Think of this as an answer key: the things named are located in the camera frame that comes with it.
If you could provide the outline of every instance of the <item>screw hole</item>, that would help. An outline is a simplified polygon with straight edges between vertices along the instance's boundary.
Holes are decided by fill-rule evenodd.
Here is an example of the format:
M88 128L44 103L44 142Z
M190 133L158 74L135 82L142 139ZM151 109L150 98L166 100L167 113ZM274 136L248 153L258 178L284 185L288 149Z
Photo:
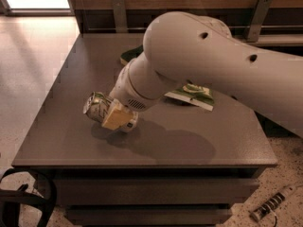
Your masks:
M202 38L202 39L206 39L207 38L207 36L208 36L208 33L202 33L201 35L200 35L200 37Z
M251 62L255 62L256 60L257 60L257 55L251 55L250 57L249 57L249 61L251 61Z

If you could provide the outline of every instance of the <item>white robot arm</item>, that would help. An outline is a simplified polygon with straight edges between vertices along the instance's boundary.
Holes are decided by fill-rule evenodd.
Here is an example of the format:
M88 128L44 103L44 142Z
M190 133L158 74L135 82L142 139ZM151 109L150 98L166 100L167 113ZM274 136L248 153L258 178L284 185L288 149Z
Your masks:
M129 109L145 111L191 82L233 96L303 137L303 58L243 44L223 22L183 12L155 19L143 46L110 94Z

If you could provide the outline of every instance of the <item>drawer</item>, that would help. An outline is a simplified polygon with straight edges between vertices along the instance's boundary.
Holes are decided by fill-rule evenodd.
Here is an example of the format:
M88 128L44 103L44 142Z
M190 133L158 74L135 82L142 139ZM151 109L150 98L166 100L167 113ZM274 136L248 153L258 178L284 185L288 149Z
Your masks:
M216 205L103 206L72 208L66 217L75 225L188 226L224 223L231 211Z
M58 205L220 204L244 202L255 179L57 179Z

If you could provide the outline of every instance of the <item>floor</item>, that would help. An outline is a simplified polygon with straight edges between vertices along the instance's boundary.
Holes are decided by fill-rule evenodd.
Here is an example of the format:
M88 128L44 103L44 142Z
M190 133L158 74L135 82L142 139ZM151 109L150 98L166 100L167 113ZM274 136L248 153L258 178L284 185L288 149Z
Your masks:
M35 115L45 100L55 77L79 35L73 17L18 18L0 16L0 169L10 167ZM260 188L244 204L233 206L233 217L218 227L274 226L269 215L260 224L249 218L287 184L303 183L303 140L298 137L268 139L278 159L276 168L260 177ZM13 189L21 182L33 182L27 175L1 183ZM303 187L276 210L277 226L303 226ZM57 207L48 226L72 226ZM35 226L39 213L23 207L20 226Z

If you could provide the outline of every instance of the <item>gray table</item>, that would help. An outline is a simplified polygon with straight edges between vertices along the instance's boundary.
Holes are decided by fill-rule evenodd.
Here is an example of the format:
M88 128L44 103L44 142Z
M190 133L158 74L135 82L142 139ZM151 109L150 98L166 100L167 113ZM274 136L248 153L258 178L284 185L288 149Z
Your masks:
M129 134L82 114L92 91L112 90L119 55L141 43L141 34L79 36L13 166L51 176L78 225L224 222L276 165L252 110L217 92L213 112L163 97Z

